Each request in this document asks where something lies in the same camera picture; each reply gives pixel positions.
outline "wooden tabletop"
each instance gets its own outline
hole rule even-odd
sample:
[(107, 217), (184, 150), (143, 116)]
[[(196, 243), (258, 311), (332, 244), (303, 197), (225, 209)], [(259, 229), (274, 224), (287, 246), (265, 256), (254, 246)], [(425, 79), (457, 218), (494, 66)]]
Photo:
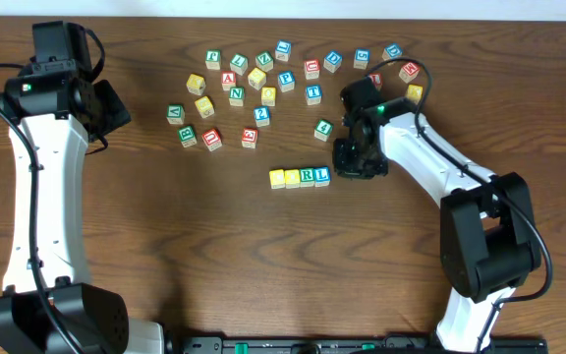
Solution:
[[(31, 25), (44, 18), (0, 18), (0, 62), (33, 55)], [(528, 182), (538, 227), (554, 262), (542, 299), (504, 308), (496, 335), (543, 336), (550, 353), (566, 353), (566, 24), (91, 19), (106, 48), (107, 79), (133, 122), (109, 135), (110, 148), (84, 170), (85, 248), (94, 284), (119, 293), (133, 317), (230, 336), (383, 335), (430, 332), (445, 311), (450, 285), (439, 261), (439, 217), (432, 199), (398, 165), (386, 177), (334, 177), (326, 188), (270, 190), (276, 167), (327, 165), (344, 137), (338, 93), (360, 78), (356, 48), (399, 43), (426, 62), (435, 87), (424, 113), (458, 150), (498, 174)], [(278, 92), (256, 150), (242, 148), (259, 92), (246, 88), (231, 107), (219, 72), (204, 65), (220, 49), (223, 68), (235, 53), (273, 52), (293, 43), (294, 91)], [(344, 55), (340, 70), (322, 71), (318, 106), (307, 106), (302, 61)], [(206, 78), (215, 115), (199, 118), (187, 92), (190, 73)], [(0, 91), (14, 70), (0, 70)], [(386, 96), (405, 92), (398, 66), (382, 71)], [(416, 83), (424, 84), (421, 74)], [(201, 139), (183, 148), (168, 124), (169, 103), (183, 103), (197, 133), (216, 127), (224, 146)], [(336, 125), (328, 143), (315, 139), (319, 119)], [(15, 169), (0, 121), (0, 293), (12, 245)], [(534, 272), (519, 294), (537, 290)]]

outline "blue block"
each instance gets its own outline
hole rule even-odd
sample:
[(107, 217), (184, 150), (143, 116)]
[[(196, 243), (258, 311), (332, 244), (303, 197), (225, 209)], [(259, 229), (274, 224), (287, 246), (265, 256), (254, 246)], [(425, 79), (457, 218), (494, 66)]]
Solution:
[(385, 52), (388, 53), (390, 59), (398, 58), (403, 55), (403, 50), (401, 50), (401, 47), (397, 43), (392, 43), (385, 47)]
[(276, 51), (288, 54), (292, 50), (292, 43), (285, 40), (279, 40), (276, 44)]
[(292, 72), (287, 71), (279, 74), (279, 84), (287, 85), (294, 82), (294, 74)]
[(270, 110), (267, 107), (255, 108), (255, 120), (270, 119)]
[(333, 65), (338, 65), (338, 63), (342, 61), (342, 55), (335, 50), (331, 50), (324, 59)]
[(308, 86), (305, 88), (305, 93), (307, 94), (307, 98), (322, 97), (322, 89), (320, 89), (320, 85)]
[(313, 177), (315, 179), (315, 184), (319, 187), (320, 184), (327, 185), (331, 181), (331, 174), (329, 173), (329, 167), (318, 167), (313, 170)]
[(369, 61), (370, 51), (368, 49), (357, 49), (355, 51), (355, 60), (357, 61)]

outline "white wall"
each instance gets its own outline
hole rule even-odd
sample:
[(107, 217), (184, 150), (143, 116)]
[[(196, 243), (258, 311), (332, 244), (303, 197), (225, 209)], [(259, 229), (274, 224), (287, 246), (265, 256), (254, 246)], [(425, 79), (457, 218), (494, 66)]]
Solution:
[(566, 0), (0, 0), (0, 15), (566, 21)]

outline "toy block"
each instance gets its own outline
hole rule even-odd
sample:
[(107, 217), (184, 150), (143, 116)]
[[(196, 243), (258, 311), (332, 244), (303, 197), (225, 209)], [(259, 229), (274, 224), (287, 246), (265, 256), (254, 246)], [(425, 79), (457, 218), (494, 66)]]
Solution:
[(305, 88), (305, 100), (307, 105), (319, 104), (322, 100), (322, 89), (320, 85), (311, 85)]
[(370, 61), (370, 51), (368, 49), (357, 49), (355, 51), (355, 61), (353, 67), (356, 69), (365, 69)]
[(313, 136), (317, 139), (322, 140), (323, 142), (326, 142), (329, 139), (329, 135), (331, 134), (332, 130), (333, 124), (325, 121), (324, 119), (320, 119), (318, 125), (316, 125), (315, 129), (313, 130)]
[(270, 53), (264, 51), (256, 56), (256, 66), (267, 73), (274, 68), (274, 59)]
[(265, 85), (265, 73), (259, 68), (254, 68), (250, 74), (248, 74), (248, 85), (255, 89), (263, 88)]
[(217, 133), (217, 130), (215, 130), (215, 128), (202, 134), (202, 140), (204, 141), (204, 144), (209, 151), (213, 151), (217, 148), (222, 147), (222, 139), (220, 138), (220, 134)]
[(292, 53), (292, 43), (285, 40), (279, 40), (276, 44), (274, 56), (277, 60), (288, 61), (290, 60), (290, 53)]
[(256, 148), (256, 135), (256, 129), (244, 128), (244, 134), (242, 134), (242, 147)]
[(215, 109), (213, 109), (213, 103), (211, 103), (211, 100), (208, 99), (207, 96), (196, 101), (196, 108), (198, 109), (200, 117), (202, 118), (210, 117), (213, 115), (213, 113), (215, 113)]
[(220, 70), (222, 68), (222, 53), (219, 50), (207, 50), (204, 64), (207, 69)]
[(301, 172), (299, 170), (285, 171), (285, 188), (299, 188), (301, 187)]
[(335, 50), (331, 50), (331, 52), (324, 57), (324, 69), (331, 73), (335, 74), (340, 65), (342, 65), (342, 55)]
[(248, 58), (242, 54), (235, 54), (231, 59), (231, 70), (238, 75), (244, 75), (248, 69)]
[(196, 74), (189, 75), (187, 79), (187, 91), (193, 94), (202, 95), (206, 88), (204, 78)]
[(331, 182), (331, 174), (329, 173), (329, 167), (320, 167), (313, 170), (313, 178), (315, 179), (316, 187), (328, 186)]
[(301, 188), (313, 187), (315, 180), (313, 178), (313, 168), (302, 168), (301, 172)]
[(306, 61), (304, 69), (306, 80), (317, 79), (320, 76), (320, 63), (317, 59)]
[(228, 100), (231, 105), (243, 106), (244, 105), (244, 88), (231, 88), (228, 94)]
[(167, 120), (169, 124), (185, 123), (185, 110), (180, 104), (170, 104), (167, 106)]
[(296, 81), (294, 80), (294, 74), (292, 72), (283, 72), (279, 74), (279, 87), (281, 92), (287, 92), (294, 89)]
[(270, 125), (270, 110), (267, 107), (255, 108), (255, 122), (258, 127)]
[(261, 104), (274, 107), (276, 104), (276, 88), (261, 89)]
[(194, 132), (194, 128), (190, 126), (179, 129), (178, 138), (181, 140), (183, 148), (194, 146), (198, 142), (196, 140), (196, 133)]
[(392, 43), (383, 49), (383, 53), (381, 54), (381, 59), (383, 60), (390, 60), (394, 58), (398, 58), (403, 55), (403, 50), (401, 47), (397, 45), (397, 43)]
[(368, 77), (372, 80), (372, 83), (377, 88), (377, 90), (381, 90), (381, 86), (383, 86), (383, 78), (379, 73), (372, 73), (368, 74)]
[(272, 186), (272, 189), (285, 188), (285, 171), (270, 171), (270, 186)]
[(408, 90), (405, 92), (405, 97), (413, 101), (415, 104), (419, 104), (421, 97), (423, 97), (423, 87), (409, 85)]
[(403, 80), (403, 82), (407, 84), (416, 78), (420, 70), (421, 68), (419, 68), (416, 64), (408, 63), (404, 65), (403, 68), (401, 68), (401, 71), (399, 72), (399, 78), (401, 78), (401, 80)]
[(222, 72), (222, 89), (230, 90), (237, 84), (237, 77), (234, 72)]

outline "wooden table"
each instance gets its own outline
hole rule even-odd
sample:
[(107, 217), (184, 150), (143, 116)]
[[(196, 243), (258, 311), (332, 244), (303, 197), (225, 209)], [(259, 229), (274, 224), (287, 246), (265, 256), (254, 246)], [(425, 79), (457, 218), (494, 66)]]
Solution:
[[(44, 18), (0, 18), (0, 62), (33, 55), (31, 24)], [(438, 258), (438, 209), (399, 166), (371, 181), (334, 178), (327, 188), (271, 191), (275, 167), (331, 166), (332, 141), (346, 135), (340, 89), (359, 78), (358, 47), (399, 43), (424, 60), (436, 85), (424, 110), (434, 128), (465, 155), (499, 174), (529, 183), (538, 227), (555, 261), (549, 294), (504, 308), (494, 333), (544, 336), (566, 352), (566, 24), (71, 19), (94, 29), (107, 61), (102, 78), (119, 93), (133, 122), (108, 136), (110, 149), (84, 171), (84, 235), (94, 284), (123, 296), (129, 314), (227, 335), (383, 335), (434, 330), (450, 285)], [(230, 107), (219, 72), (204, 66), (219, 48), (223, 68), (235, 53), (250, 58), (294, 44), (294, 91), (279, 92), (272, 124), (257, 149), (242, 148), (259, 94)], [(345, 59), (322, 71), (322, 103), (307, 106), (302, 61), (330, 50)], [(216, 113), (199, 118), (185, 82), (206, 77)], [(16, 75), (0, 70), (0, 91)], [(386, 96), (402, 94), (398, 67), (383, 71)], [(420, 75), (417, 83), (424, 83)], [(165, 119), (182, 102), (198, 133), (217, 127), (224, 147), (182, 148)], [(336, 124), (323, 143), (318, 119)], [(12, 243), (14, 164), (0, 121), (0, 284)], [(541, 286), (543, 270), (518, 293)]]

